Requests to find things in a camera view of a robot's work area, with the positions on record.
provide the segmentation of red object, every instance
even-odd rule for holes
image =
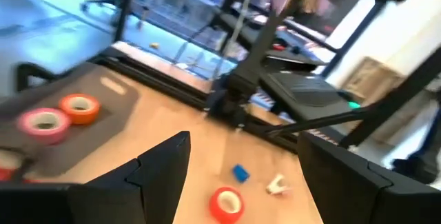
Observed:
[[[63,110],[75,125],[87,125],[95,121],[101,104],[93,96],[86,94],[71,94],[60,101]]]
[[[11,179],[12,173],[14,173],[14,170],[11,169],[3,169],[0,168],[0,182],[7,182]],[[24,179],[23,182],[25,183],[36,183],[37,181]]]
[[[237,190],[231,187],[221,187],[209,200],[209,210],[220,224],[233,224],[240,219],[245,206]]]
[[[60,110],[41,108],[21,115],[18,126],[21,131],[42,144],[54,145],[65,138],[70,119]]]
[[[285,49],[285,47],[280,44],[273,44],[273,49],[277,50],[277,51],[283,51]]]

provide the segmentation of desk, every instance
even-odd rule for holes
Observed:
[[[40,170],[29,173],[29,177],[49,182],[86,183],[181,130],[189,130],[192,151],[175,223],[216,223],[209,215],[207,202],[214,190],[222,185],[237,187],[243,195],[246,210],[239,223],[322,223],[297,156],[248,133],[235,132],[206,119],[198,110],[107,68],[86,63],[68,77],[26,90],[13,100],[14,105],[23,110],[53,107],[57,98],[72,91],[94,95],[107,114],[99,117],[90,127],[74,131],[75,135],[69,136],[60,145],[80,147],[70,150],[65,156],[55,157],[60,164],[65,164],[60,160],[63,159],[72,166],[54,175],[45,173],[41,166]],[[44,95],[43,98],[32,103],[19,102],[20,98],[31,95],[38,98],[39,94]],[[113,128],[117,132],[99,141],[99,135],[112,132],[109,127],[115,127],[115,123],[120,125],[120,128]],[[17,138],[18,134],[13,131],[8,135]],[[81,149],[84,144],[91,143],[95,145],[93,149]],[[4,154],[0,155],[2,166],[12,167],[13,160]],[[55,160],[52,160],[52,165],[59,166]],[[234,180],[231,173],[237,163],[251,174],[242,185]],[[293,187],[292,193],[285,198],[270,196],[265,191],[276,173],[284,174],[288,184]]]

